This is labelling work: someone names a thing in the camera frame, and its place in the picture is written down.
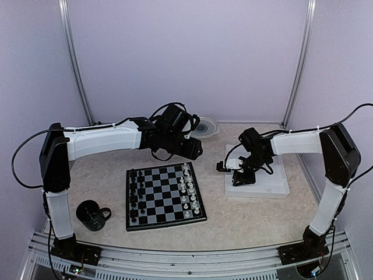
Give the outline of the white chess bishop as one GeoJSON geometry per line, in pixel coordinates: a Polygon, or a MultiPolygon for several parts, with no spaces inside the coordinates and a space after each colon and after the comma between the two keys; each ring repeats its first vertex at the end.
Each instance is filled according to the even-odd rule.
{"type": "Polygon", "coordinates": [[[191,177],[187,177],[186,180],[187,180],[187,182],[188,182],[188,183],[187,183],[188,187],[189,187],[189,188],[193,188],[192,178],[191,178],[191,177]]]}

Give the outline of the black and grey chessboard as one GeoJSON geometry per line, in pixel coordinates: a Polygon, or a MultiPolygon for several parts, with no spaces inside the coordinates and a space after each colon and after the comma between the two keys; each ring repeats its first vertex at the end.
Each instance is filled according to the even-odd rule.
{"type": "Polygon", "coordinates": [[[165,166],[145,167],[126,171],[126,230],[159,229],[189,223],[204,222],[207,213],[202,201],[200,189],[191,162],[188,165],[190,176],[185,176],[184,163],[165,166]],[[180,177],[184,178],[186,193],[181,192],[180,177]],[[192,178],[194,193],[188,191],[187,177],[192,178]],[[191,195],[195,194],[198,206],[192,208],[191,195]]]}

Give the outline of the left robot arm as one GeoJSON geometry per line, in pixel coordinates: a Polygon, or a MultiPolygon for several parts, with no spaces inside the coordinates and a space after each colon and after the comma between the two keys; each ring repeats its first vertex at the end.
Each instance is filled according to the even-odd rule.
{"type": "Polygon", "coordinates": [[[108,167],[110,156],[124,157],[131,151],[163,151],[169,156],[196,160],[203,152],[200,140],[192,137],[200,117],[187,112],[182,103],[161,106],[150,117],[128,117],[112,124],[64,127],[55,122],[45,133],[39,162],[46,212],[58,248],[74,260],[82,251],[74,241],[69,188],[85,163],[108,167]]]}

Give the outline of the white plastic tray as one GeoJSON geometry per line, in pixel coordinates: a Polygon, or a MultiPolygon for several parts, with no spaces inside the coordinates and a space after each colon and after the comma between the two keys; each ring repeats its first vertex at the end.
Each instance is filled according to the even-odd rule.
{"type": "Polygon", "coordinates": [[[224,194],[231,197],[248,198],[273,198],[285,199],[290,194],[286,171],[281,156],[275,156],[270,165],[273,174],[269,175],[264,170],[255,173],[256,183],[233,186],[233,174],[231,171],[225,174],[224,194]]]}

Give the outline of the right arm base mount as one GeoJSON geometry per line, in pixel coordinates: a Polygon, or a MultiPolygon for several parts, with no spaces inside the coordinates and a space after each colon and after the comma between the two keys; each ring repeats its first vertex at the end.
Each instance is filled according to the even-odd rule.
{"type": "Polygon", "coordinates": [[[311,260],[329,253],[329,249],[326,244],[310,247],[306,246],[304,242],[280,246],[277,250],[282,265],[311,260]]]}

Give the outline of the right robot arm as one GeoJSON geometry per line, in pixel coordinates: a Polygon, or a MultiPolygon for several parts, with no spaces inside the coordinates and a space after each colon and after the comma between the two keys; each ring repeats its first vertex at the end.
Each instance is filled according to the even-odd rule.
{"type": "Polygon", "coordinates": [[[324,128],[268,134],[259,134],[256,129],[248,128],[238,139],[249,156],[223,162],[223,166],[233,172],[234,184],[253,184],[259,170],[272,173],[270,164],[275,156],[322,155],[325,187],[316,214],[305,230],[310,237],[298,246],[302,258],[312,258],[321,249],[316,236],[325,235],[331,228],[361,163],[361,154],[346,127],[339,123],[324,128]]]}

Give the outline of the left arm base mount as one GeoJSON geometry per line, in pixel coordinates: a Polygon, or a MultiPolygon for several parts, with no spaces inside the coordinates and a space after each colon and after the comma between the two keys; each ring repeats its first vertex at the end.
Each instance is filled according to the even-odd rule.
{"type": "Polygon", "coordinates": [[[75,239],[55,239],[52,245],[51,254],[65,260],[81,264],[98,266],[102,249],[77,242],[75,239]]]}

